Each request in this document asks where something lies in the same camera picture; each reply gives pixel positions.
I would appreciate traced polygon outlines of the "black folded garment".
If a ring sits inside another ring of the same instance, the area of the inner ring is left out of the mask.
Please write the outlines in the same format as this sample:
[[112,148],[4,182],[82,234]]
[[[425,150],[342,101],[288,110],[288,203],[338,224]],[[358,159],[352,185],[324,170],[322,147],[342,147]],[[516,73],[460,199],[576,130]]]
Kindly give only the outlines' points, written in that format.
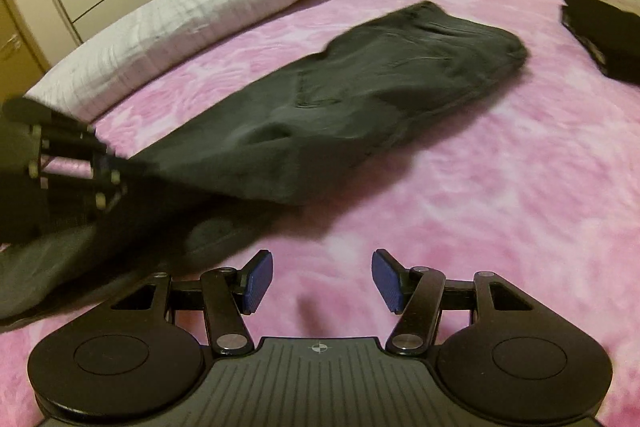
[[608,78],[639,84],[639,15],[601,0],[563,0],[561,23]]

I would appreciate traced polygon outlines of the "brown wooden door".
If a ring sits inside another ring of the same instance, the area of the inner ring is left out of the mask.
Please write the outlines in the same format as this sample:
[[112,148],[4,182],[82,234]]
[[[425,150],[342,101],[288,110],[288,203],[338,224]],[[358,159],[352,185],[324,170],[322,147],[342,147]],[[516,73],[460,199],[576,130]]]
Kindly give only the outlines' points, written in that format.
[[4,0],[0,3],[0,96],[4,101],[26,93],[41,77],[32,50],[24,41]]

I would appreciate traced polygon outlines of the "dark grey jeans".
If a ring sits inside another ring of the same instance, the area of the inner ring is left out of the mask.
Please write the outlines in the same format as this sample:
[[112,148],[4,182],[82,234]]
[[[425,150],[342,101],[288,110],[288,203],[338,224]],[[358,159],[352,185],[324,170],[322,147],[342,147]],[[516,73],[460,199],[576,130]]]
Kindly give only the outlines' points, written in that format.
[[526,58],[516,35],[429,1],[346,31],[124,158],[126,192],[96,220],[3,244],[2,329],[155,271],[216,265],[283,210],[490,95]]

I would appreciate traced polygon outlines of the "white rolled duvet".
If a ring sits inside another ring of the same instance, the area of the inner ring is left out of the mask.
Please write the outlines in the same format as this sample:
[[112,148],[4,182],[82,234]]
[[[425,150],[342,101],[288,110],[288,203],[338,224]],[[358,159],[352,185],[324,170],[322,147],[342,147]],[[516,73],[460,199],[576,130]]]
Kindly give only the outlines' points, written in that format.
[[152,0],[63,58],[27,98],[94,121],[188,58],[297,1]]

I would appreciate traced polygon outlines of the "pink floral bedspread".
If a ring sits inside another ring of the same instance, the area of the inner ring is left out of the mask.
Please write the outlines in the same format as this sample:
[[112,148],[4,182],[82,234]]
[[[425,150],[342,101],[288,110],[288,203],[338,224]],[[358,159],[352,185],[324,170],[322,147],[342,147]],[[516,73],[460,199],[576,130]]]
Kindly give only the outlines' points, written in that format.
[[[421,0],[303,0],[148,83],[99,136],[130,155],[226,95]],[[560,24],[561,0],[431,0],[501,27],[529,50],[495,98],[363,165],[258,239],[274,279],[254,337],[385,337],[394,317],[375,249],[450,279],[496,272],[596,338],[614,379],[600,418],[639,421],[639,90],[600,74]]]

